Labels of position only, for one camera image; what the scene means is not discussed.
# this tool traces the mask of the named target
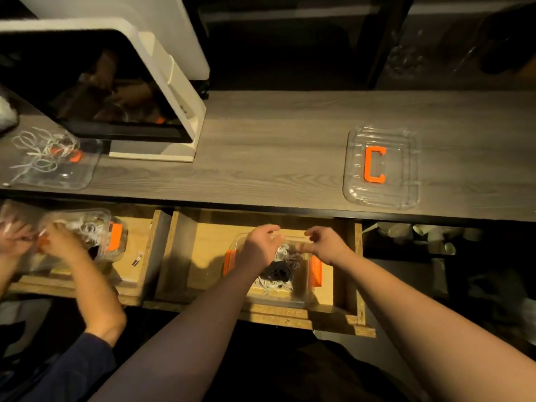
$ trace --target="desk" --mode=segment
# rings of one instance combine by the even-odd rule
[[[86,189],[61,194],[317,216],[536,221],[534,92],[211,92],[206,105],[193,163],[103,156]],[[23,116],[19,128],[47,120]],[[363,124],[418,132],[416,207],[346,201],[346,139]],[[8,138],[0,141],[0,158],[9,146]],[[60,194],[10,190],[0,194]]]

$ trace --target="forearm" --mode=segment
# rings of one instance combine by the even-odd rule
[[[202,400],[256,277],[248,268],[229,272],[124,363],[92,401]]]
[[[341,268],[433,396],[532,400],[536,363],[515,348],[364,258],[348,257]]]
[[[0,297],[2,297],[8,289],[11,278],[13,278],[13,275],[17,270],[18,263],[19,258],[0,254]]]
[[[66,262],[71,269],[76,301],[86,323],[86,332],[113,346],[126,324],[116,292],[88,254],[84,253]]]

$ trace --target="orange latch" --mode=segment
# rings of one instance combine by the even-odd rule
[[[383,183],[385,182],[385,175],[372,176],[370,174],[370,162],[372,160],[372,152],[379,152],[381,155],[385,155],[387,148],[380,146],[367,147],[365,149],[365,175],[364,178],[367,182]]]

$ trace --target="drawer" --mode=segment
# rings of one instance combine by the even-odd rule
[[[329,226],[350,248],[362,254],[361,224],[353,220],[182,208],[173,213],[155,299],[144,302],[144,307],[184,310],[222,277],[225,254],[235,238],[267,223],[280,225],[286,236],[300,237],[311,226]],[[351,280],[325,264],[322,286],[314,288],[314,298],[303,308],[256,304],[250,300],[244,304],[240,318],[375,337],[374,329],[366,326],[365,303]]]
[[[151,284],[156,284],[164,258],[171,216],[151,206],[117,205],[103,202],[50,202],[41,209],[109,209],[126,223],[128,236],[123,256],[116,262],[97,262],[109,278],[124,305],[141,305]],[[52,296],[75,297],[70,270],[58,261],[52,270],[25,273],[9,290]]]

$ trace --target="sleeve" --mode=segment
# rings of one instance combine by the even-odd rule
[[[76,402],[114,369],[110,344],[93,334],[83,333],[21,402]]]

